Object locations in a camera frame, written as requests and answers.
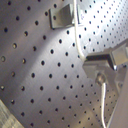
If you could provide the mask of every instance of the metal bracket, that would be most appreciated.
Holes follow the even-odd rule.
[[[89,78],[96,79],[97,74],[101,72],[106,76],[107,83],[120,93],[120,85],[123,84],[126,69],[117,66],[128,62],[128,39],[117,45],[115,48],[109,48],[104,52],[92,53],[87,56],[83,68]]]
[[[54,8],[49,10],[50,14],[50,26],[52,29],[71,27],[74,25],[74,13],[73,5],[68,4],[62,9]],[[80,6],[77,6],[78,24],[82,24],[84,19],[83,11]]]

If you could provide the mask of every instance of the hole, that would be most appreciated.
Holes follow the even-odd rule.
[[[32,77],[32,78],[35,78],[35,73],[32,73],[32,74],[31,74],[31,77]]]
[[[59,43],[62,44],[62,40],[61,39],[59,40]]]
[[[65,78],[65,79],[67,78],[67,74],[64,75],[64,78]]]
[[[31,101],[30,101],[32,104],[34,103],[34,99],[31,99]]]
[[[39,25],[39,22],[38,22],[37,20],[35,21],[35,25],[36,25],[36,26]]]
[[[91,38],[89,38],[89,42],[91,42]]]
[[[43,60],[43,61],[41,61],[41,64],[44,66],[45,65],[45,61]]]
[[[41,91],[43,91],[43,90],[44,90],[44,87],[43,87],[43,86],[41,86],[41,87],[40,87],[40,90],[41,90]]]
[[[1,57],[1,61],[2,61],[2,62],[5,62],[5,61],[6,61],[5,56],[2,56],[2,57]]]
[[[53,53],[54,53],[54,50],[53,50],[53,49],[51,49],[51,51],[50,51],[50,52],[51,52],[51,54],[53,54]]]
[[[12,45],[12,47],[13,47],[14,49],[16,49],[16,48],[17,48],[17,44],[14,43],[14,44]]]
[[[78,98],[78,95],[76,95],[75,98]]]
[[[12,72],[11,76],[12,76],[12,77],[15,77],[15,72]]]
[[[65,53],[65,56],[68,56],[68,52]]]
[[[22,87],[21,87],[21,90],[22,90],[22,91],[25,91],[25,87],[24,87],[24,86],[22,86]]]
[[[85,13],[87,13],[87,10],[85,10]]]
[[[8,5],[11,5],[12,4],[12,2],[11,1],[8,1]]]
[[[56,108],[55,111],[58,112],[59,111],[58,108]]]
[[[65,96],[63,97],[63,100],[66,100],[66,97]]]
[[[15,100],[11,100],[11,104],[14,105],[15,104]]]
[[[79,35],[79,38],[81,38],[81,35]]]
[[[72,109],[72,106],[69,106],[69,109]]]
[[[64,117],[62,117],[62,121],[64,121]]]
[[[74,117],[76,117],[77,115],[76,114],[74,114]]]
[[[84,88],[84,85],[81,85],[81,88]]]
[[[46,36],[45,35],[43,36],[43,39],[46,40]]]
[[[4,32],[5,32],[5,33],[8,32],[8,28],[7,28],[7,27],[4,28]]]
[[[61,66],[61,63],[59,62],[59,63],[58,63],[58,67],[60,67],[60,66]]]
[[[48,101],[51,102],[51,98],[48,98]]]
[[[4,86],[1,86],[0,88],[1,88],[1,90],[2,90],[2,91],[4,91],[4,89],[5,89],[5,87],[4,87]]]
[[[77,75],[76,77],[79,78],[79,75]]]
[[[30,126],[31,126],[31,127],[34,127],[34,124],[33,124],[33,123],[31,123],[31,124],[30,124]]]
[[[24,113],[24,112],[22,112],[22,113],[21,113],[21,116],[23,116],[23,117],[24,117],[24,116],[25,116],[25,113]]]
[[[67,30],[67,34],[69,35],[69,30]]]
[[[57,5],[56,4],[54,4],[54,8],[57,8]]]
[[[70,89],[73,89],[73,86],[72,85],[70,86]]]
[[[16,16],[16,20],[19,21],[20,20],[20,17],[19,16]]]
[[[26,63],[26,59],[25,59],[25,58],[22,60],[22,63],[23,63],[23,64],[25,64],[25,63]]]
[[[30,6],[28,6],[28,7],[27,7],[27,10],[28,10],[28,11],[30,11],[30,10],[31,10],[31,7],[30,7]]]
[[[86,31],[86,30],[87,30],[87,28],[85,27],[85,28],[84,28],[84,30]]]
[[[42,115],[42,114],[43,114],[43,111],[42,111],[42,110],[40,110],[40,111],[39,111],[39,114],[40,114],[40,115]]]
[[[27,32],[27,31],[25,31],[25,32],[24,32],[24,35],[25,35],[25,36],[28,36],[28,32]]]
[[[53,16],[53,19],[56,20],[56,16]]]
[[[49,75],[49,78],[50,78],[50,79],[52,78],[52,74]]]
[[[84,49],[86,49],[86,46],[84,46]]]
[[[71,67],[74,68],[74,64],[72,64]]]
[[[57,89],[57,90],[59,90],[59,89],[60,89],[60,87],[59,87],[59,86],[56,86],[56,89]]]
[[[75,43],[73,43],[72,46],[75,47]]]
[[[37,50],[36,46],[33,47],[33,51],[35,52]]]
[[[48,16],[48,12],[45,12],[45,16]]]

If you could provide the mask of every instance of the metal sheet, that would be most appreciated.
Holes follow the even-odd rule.
[[[26,128],[102,127],[101,89],[82,69],[74,28],[50,28],[48,10],[72,3],[0,2],[0,86],[4,86],[0,98]],[[85,25],[79,28],[85,56],[128,37],[127,0],[80,0],[78,4],[85,11]],[[116,99],[108,85],[106,123]]]

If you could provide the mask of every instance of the pegboard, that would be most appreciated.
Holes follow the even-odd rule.
[[[48,10],[70,3],[73,0],[0,2],[0,98],[25,128],[102,127],[101,88],[82,68],[74,27],[50,28]],[[128,37],[127,0],[78,4],[85,12],[79,27],[85,57]],[[108,85],[106,124],[117,98]]]

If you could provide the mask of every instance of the white cable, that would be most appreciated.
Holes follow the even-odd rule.
[[[78,54],[80,56],[80,59],[84,62],[85,56],[81,50],[80,41],[79,41],[79,35],[78,35],[78,18],[77,18],[77,3],[76,0],[74,0],[74,24],[75,24],[75,40],[76,40],[76,47]]]
[[[101,120],[102,120],[102,125],[103,125],[104,128],[106,128],[105,121],[104,121],[105,95],[106,95],[106,83],[103,83],[102,93],[101,93]]]

